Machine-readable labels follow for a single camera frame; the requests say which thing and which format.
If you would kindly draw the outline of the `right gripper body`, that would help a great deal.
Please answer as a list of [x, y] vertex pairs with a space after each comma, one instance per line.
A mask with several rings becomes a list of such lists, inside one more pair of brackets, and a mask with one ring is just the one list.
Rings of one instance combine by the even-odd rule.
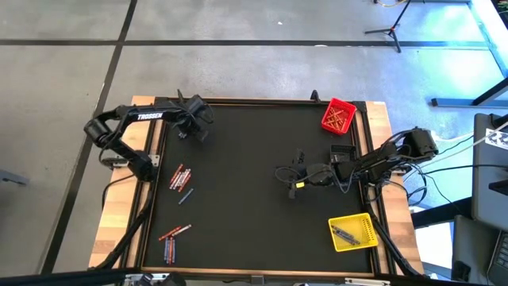
[[290, 199], [295, 199], [297, 191], [307, 185], [318, 187], [338, 185], [338, 178], [331, 165], [323, 163], [305, 165], [304, 160], [305, 153], [297, 149], [292, 165], [288, 168], [291, 173], [288, 182]]

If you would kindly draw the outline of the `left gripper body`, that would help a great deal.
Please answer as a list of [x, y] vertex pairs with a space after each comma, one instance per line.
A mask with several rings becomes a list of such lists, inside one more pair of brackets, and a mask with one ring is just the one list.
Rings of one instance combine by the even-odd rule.
[[172, 123], [173, 127], [190, 128], [198, 119], [207, 124], [214, 122], [214, 111], [200, 95], [193, 95], [185, 99], [181, 93], [178, 93], [177, 100], [171, 100], [172, 107], [180, 111]]

